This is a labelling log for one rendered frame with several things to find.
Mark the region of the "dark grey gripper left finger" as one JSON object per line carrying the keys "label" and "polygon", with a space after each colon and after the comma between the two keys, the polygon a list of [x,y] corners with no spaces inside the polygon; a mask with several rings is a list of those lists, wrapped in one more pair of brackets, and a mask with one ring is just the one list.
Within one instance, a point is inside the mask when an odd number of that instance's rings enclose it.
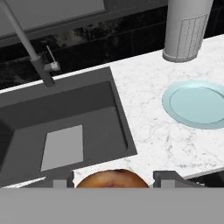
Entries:
{"label": "dark grey gripper left finger", "polygon": [[67,172],[54,179],[41,180],[27,185],[26,188],[74,188],[74,172]]}

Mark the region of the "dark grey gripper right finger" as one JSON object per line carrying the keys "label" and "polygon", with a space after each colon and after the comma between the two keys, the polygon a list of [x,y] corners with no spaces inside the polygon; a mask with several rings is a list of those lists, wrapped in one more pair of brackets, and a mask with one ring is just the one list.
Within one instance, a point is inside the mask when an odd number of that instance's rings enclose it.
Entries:
{"label": "dark grey gripper right finger", "polygon": [[191,181],[183,179],[175,171],[154,171],[154,188],[180,188],[180,187],[200,187]]}

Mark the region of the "light blue plate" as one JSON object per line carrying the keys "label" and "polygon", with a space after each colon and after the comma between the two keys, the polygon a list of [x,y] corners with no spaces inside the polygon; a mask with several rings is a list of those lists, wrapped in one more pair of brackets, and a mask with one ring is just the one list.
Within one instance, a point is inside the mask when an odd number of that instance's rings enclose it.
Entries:
{"label": "light blue plate", "polygon": [[178,123],[201,130],[224,129],[224,86],[202,80],[180,81],[163,94],[164,111]]}

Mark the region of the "dark grey sink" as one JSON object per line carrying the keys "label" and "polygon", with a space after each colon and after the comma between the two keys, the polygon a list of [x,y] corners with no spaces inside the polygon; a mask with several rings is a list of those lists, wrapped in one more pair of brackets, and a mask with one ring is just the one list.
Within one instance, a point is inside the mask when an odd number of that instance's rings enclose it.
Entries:
{"label": "dark grey sink", "polygon": [[137,154],[109,67],[0,91],[0,187]]}

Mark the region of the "grey tap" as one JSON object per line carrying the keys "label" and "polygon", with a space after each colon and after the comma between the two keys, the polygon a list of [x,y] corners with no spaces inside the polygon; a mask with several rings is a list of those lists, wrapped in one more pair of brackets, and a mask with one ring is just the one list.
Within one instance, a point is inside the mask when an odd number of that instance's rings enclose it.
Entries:
{"label": "grey tap", "polygon": [[39,77],[44,82],[44,84],[49,88],[55,85],[55,80],[50,75],[52,71],[59,71],[60,70],[60,63],[55,60],[53,53],[51,52],[49,46],[47,46],[47,50],[52,57],[52,62],[49,64],[45,64],[42,58],[37,55],[36,51],[34,50],[30,40],[26,36],[21,24],[18,22],[17,18],[15,17],[11,7],[8,5],[6,0],[0,0],[0,9],[9,19],[11,26],[14,28],[18,38],[20,39],[21,43],[23,44],[25,50],[28,52],[31,63],[34,66],[35,70],[37,71]]}

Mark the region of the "grey cylindrical container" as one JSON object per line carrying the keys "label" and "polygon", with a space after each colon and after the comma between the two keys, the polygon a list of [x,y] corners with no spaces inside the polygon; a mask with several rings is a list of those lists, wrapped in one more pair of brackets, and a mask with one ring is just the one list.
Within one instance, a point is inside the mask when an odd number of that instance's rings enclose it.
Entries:
{"label": "grey cylindrical container", "polygon": [[201,48],[214,0],[168,0],[163,58],[194,60]]}

